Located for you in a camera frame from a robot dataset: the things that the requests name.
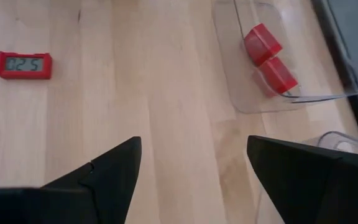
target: red block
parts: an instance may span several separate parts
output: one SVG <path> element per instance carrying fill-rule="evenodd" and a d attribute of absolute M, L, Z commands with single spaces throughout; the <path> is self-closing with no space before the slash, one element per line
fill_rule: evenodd
<path fill-rule="evenodd" d="M 244 42 L 249 56 L 258 67 L 283 49 L 264 24 L 255 26 L 246 35 Z"/>
<path fill-rule="evenodd" d="M 297 80 L 278 57 L 267 60 L 259 67 L 259 70 L 264 76 L 265 83 L 275 93 L 285 93 L 298 84 Z"/>

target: wood grain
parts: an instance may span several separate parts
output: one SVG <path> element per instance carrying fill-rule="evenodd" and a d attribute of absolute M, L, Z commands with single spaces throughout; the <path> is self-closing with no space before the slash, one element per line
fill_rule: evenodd
<path fill-rule="evenodd" d="M 283 2 L 305 16 L 295 27 L 307 29 L 294 28 L 291 39 L 311 54 L 297 63 L 310 76 L 329 75 L 311 82 L 315 88 L 339 88 L 310 3 Z M 0 79 L 0 187 L 41 186 L 141 136 L 127 223 L 275 219 L 272 208 L 258 204 L 260 184 L 244 157 L 248 135 L 301 141 L 332 130 L 357 137 L 358 129 L 346 100 L 287 112 L 236 111 L 213 6 L 210 0 L 0 0 L 0 50 L 53 57 L 49 81 Z"/>

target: digital timer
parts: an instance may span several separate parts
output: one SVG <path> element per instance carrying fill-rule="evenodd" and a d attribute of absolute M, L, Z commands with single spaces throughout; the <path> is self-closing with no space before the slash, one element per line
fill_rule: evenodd
<path fill-rule="evenodd" d="M 50 79 L 50 54 L 18 54 L 0 51 L 0 77 L 5 79 Z"/>

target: clear plastic container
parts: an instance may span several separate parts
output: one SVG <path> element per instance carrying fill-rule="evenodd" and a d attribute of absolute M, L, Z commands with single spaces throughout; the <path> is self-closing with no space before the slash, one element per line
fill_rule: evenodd
<path fill-rule="evenodd" d="M 303 141 L 302 144 L 358 154 L 358 139 L 337 131 L 327 132 L 317 138 Z M 255 222 L 256 224 L 284 224 L 262 184 L 260 185 Z"/>
<path fill-rule="evenodd" d="M 295 110 L 358 95 L 357 82 L 339 80 L 309 1 L 216 0 L 213 14 L 231 101 L 239 111 Z M 260 23 L 283 47 L 277 57 L 298 82 L 287 92 L 275 91 L 246 51 L 244 37 Z M 347 66 L 357 65 L 349 59 Z"/>

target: dark edge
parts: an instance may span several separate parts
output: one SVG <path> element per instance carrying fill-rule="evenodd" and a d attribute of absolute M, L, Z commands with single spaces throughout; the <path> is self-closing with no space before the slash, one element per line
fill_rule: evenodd
<path fill-rule="evenodd" d="M 323 1 L 325 0 L 311 0 L 314 11 L 317 15 L 318 22 L 320 24 L 320 28 L 323 31 L 324 39 L 327 43 L 328 49 L 331 53 L 331 56 L 334 60 L 334 64 L 336 70 L 338 71 L 339 78 L 343 85 L 348 84 L 349 82 L 352 85 L 357 85 L 357 76 L 354 74 L 354 71 L 351 70 L 348 66 L 346 66 L 346 61 L 340 51 L 340 44 L 346 46 L 345 43 L 342 42 L 340 37 L 335 36 L 333 24 L 336 24 L 334 21 L 330 21 L 327 14 L 330 14 L 331 11 L 325 9 L 323 7 Z M 356 121 L 358 124 L 358 95 L 350 96 L 348 99 L 349 104 L 351 105 L 354 116 L 356 117 Z"/>

